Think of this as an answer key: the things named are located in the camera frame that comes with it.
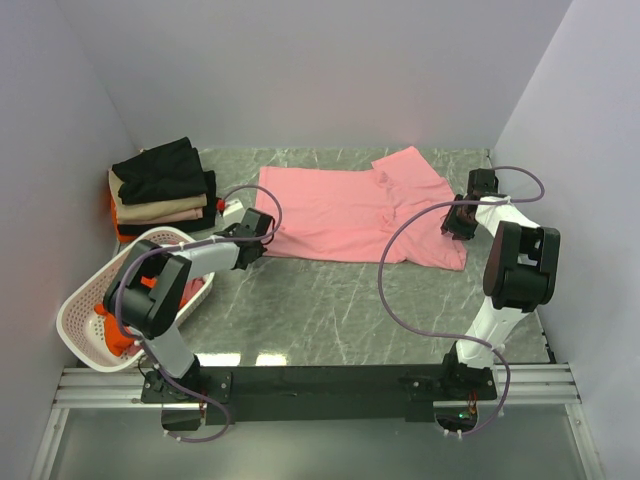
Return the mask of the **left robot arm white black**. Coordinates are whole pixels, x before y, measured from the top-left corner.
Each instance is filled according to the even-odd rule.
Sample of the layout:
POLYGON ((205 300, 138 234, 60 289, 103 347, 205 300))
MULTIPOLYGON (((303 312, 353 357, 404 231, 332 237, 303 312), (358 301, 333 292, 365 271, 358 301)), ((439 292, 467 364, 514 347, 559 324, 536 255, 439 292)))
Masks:
POLYGON ((275 226, 272 216, 250 208, 240 222, 205 240, 167 246, 140 240, 108 287, 103 305, 118 330, 141 343, 163 378, 197 390, 200 362, 177 326, 184 290, 196 278, 246 269, 266 253, 275 226))

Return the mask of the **black folded t shirt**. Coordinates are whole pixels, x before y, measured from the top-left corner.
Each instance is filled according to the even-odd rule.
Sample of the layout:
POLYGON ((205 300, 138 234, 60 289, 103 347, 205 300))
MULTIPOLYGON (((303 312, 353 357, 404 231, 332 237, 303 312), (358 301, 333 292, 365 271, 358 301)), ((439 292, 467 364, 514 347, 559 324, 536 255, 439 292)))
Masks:
POLYGON ((207 192, 198 150, 183 137, 116 163, 122 181, 118 196, 125 205, 179 200, 207 192))
POLYGON ((216 177, 213 171, 205 172, 204 179, 207 190, 207 205, 203 209, 203 217, 198 220, 180 221, 168 224, 151 224, 151 225, 123 225, 118 224, 119 231, 123 235, 140 236, 143 233, 157 227, 172 227, 182 230, 186 233, 194 233, 203 231, 215 226, 216 215, 218 213, 218 202, 220 198, 217 195, 216 177))

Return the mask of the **orange t shirt in basket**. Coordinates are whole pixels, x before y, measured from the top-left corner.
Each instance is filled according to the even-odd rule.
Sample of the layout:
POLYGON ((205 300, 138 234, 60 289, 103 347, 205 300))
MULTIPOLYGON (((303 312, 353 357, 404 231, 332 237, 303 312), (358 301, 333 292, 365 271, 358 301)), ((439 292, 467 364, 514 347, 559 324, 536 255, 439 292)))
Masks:
MULTIPOLYGON (((140 283, 134 287, 133 290, 128 290, 130 292, 148 292, 152 287, 155 286, 157 280, 156 278, 151 277, 141 277, 140 283)), ((133 356, 134 354, 141 351, 141 346, 136 343, 136 340, 132 338, 125 337, 117 326, 116 317, 113 313, 105 307, 104 301, 96 304, 94 306, 94 311, 96 314, 104 317, 103 329, 104 329, 104 341, 108 351, 116 356, 121 357, 125 353, 129 356, 133 356)))

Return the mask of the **orange folded t shirt bottom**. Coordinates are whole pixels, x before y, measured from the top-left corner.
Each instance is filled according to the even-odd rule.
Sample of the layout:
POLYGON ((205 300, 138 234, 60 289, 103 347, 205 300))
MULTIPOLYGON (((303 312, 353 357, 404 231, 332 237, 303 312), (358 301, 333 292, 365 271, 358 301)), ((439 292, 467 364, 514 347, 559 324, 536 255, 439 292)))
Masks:
POLYGON ((123 235, 119 231, 117 215, 116 215, 116 206, 113 198, 110 198, 110 215, 111 215, 111 223, 115 232, 116 239, 119 243, 125 244, 136 239, 136 236, 123 235))

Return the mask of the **beige folded t shirt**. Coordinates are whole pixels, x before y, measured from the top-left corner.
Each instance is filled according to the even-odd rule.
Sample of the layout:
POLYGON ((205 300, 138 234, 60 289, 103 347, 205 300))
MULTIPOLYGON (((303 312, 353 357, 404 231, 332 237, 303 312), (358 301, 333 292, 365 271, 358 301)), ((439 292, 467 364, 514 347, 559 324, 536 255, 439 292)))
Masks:
POLYGON ((108 182, 116 206, 116 215, 120 220, 148 220, 190 209, 203 208, 207 205, 205 194, 178 200, 165 200, 135 205, 125 205, 118 193, 124 184, 111 170, 108 171, 108 182))

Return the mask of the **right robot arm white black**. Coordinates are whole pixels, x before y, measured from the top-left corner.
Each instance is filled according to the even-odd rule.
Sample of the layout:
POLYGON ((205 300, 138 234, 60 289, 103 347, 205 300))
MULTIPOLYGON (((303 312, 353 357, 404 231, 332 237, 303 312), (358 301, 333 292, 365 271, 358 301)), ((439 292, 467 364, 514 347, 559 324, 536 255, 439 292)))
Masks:
POLYGON ((444 357, 444 381, 481 388, 491 382, 494 353, 503 351, 515 326, 551 300, 561 234, 529 220, 504 197, 457 195, 454 202, 441 232, 470 240, 482 226, 493 243, 482 280, 485 298, 465 338, 444 357))

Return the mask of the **black folded t shirt lower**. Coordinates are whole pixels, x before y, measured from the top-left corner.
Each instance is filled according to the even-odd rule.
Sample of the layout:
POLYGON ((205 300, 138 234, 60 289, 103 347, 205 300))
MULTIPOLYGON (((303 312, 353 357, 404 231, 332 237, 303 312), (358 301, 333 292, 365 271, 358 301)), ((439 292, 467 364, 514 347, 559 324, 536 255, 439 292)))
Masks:
POLYGON ((203 209, 203 217, 198 220, 180 221, 168 224, 151 224, 151 225, 123 225, 118 224, 119 231, 123 235, 140 236, 143 233, 157 227, 172 227, 182 230, 186 233, 194 233, 203 231, 215 226, 216 215, 218 213, 218 202, 220 198, 217 195, 216 177, 213 171, 205 172, 204 179, 207 190, 207 205, 203 209))

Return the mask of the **white plastic laundry basket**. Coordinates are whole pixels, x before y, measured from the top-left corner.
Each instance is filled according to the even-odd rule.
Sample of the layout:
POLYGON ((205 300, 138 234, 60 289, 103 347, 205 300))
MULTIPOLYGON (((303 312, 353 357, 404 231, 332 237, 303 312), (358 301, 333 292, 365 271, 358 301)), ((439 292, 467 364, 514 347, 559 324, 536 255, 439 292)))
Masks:
MULTIPOLYGON (((135 366, 144 355, 140 347, 129 346, 120 356, 111 353, 107 347, 104 322, 106 317, 95 311, 102 303, 107 288, 129 255, 133 245, 140 240, 150 240, 161 246, 195 241, 188 234, 172 228, 158 227, 122 246, 119 252, 101 269, 79 287, 61 306, 56 319, 56 329, 69 350, 86 366, 102 373, 114 373, 135 366)), ((180 327, 195 311, 212 290, 215 274, 211 273, 196 281, 191 296, 182 305, 176 317, 180 327)))

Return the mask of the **light pink folded t shirt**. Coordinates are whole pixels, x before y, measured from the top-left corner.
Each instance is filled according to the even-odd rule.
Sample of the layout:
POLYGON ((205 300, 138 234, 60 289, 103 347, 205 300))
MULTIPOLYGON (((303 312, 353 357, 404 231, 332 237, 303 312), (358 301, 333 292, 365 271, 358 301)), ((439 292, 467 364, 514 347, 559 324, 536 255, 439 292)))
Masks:
POLYGON ((180 221, 198 220, 203 217, 203 208, 190 209, 169 215, 163 215, 148 220, 120 220, 117 218, 118 224, 123 225, 151 225, 151 224, 168 224, 180 221))

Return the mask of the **aluminium frame rail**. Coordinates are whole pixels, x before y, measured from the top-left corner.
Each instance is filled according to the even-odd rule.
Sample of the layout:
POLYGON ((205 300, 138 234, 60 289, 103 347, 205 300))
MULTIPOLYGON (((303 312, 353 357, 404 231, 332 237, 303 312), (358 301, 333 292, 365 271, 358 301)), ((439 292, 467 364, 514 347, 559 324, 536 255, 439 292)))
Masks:
MULTIPOLYGON (((64 369, 29 477, 50 477, 71 410, 142 408, 141 390, 142 378, 134 368, 115 373, 89 368, 64 369)), ((605 477, 568 364, 513 365, 508 404, 563 405, 585 476, 588 479, 605 477)))

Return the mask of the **dusty pink shirt in basket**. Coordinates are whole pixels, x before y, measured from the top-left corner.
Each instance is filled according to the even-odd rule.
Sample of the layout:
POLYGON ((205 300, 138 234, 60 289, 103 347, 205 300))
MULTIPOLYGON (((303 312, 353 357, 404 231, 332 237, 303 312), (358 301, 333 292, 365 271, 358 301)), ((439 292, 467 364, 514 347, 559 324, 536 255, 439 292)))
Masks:
MULTIPOLYGON (((146 287, 153 287, 156 284, 155 278, 143 277, 141 279, 141 283, 146 287)), ((187 304, 189 304, 194 297, 196 297, 199 292, 203 289, 206 283, 205 277, 200 277, 189 281, 183 291, 181 301, 179 304, 179 309, 182 310, 185 308, 187 304)))

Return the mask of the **black folded t shirt top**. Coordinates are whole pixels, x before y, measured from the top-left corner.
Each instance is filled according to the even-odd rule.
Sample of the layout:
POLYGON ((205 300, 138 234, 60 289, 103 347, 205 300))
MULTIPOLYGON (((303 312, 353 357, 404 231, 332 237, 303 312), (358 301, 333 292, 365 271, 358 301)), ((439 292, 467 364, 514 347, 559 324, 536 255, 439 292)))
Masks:
POLYGON ((207 192, 198 150, 183 137, 116 163, 122 181, 118 196, 125 205, 179 200, 207 192))

